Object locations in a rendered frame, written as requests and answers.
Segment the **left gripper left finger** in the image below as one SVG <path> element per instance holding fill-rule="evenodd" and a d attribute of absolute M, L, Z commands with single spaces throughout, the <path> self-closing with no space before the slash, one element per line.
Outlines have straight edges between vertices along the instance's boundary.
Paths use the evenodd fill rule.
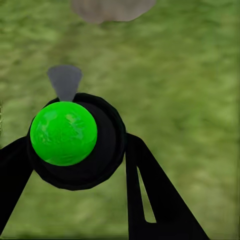
<path fill-rule="evenodd" d="M 27 136 L 0 150 L 0 235 L 33 170 Z"/>

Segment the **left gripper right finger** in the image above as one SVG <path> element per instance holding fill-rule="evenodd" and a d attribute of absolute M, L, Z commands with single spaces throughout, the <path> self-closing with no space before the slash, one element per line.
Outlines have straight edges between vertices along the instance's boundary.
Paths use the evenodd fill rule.
<path fill-rule="evenodd" d="M 210 240 L 142 138 L 126 139 L 129 240 Z M 145 220 L 137 168 L 156 223 Z"/>

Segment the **pesticide atomizer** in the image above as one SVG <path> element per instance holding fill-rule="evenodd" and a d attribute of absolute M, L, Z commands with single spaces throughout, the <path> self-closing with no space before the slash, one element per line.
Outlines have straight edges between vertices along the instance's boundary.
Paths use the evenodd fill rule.
<path fill-rule="evenodd" d="M 47 183 L 69 191 L 87 190 L 108 180 L 123 163 L 126 126 L 102 97 L 77 92 L 83 70 L 71 64 L 46 72 L 57 98 L 33 119 L 26 152 Z"/>

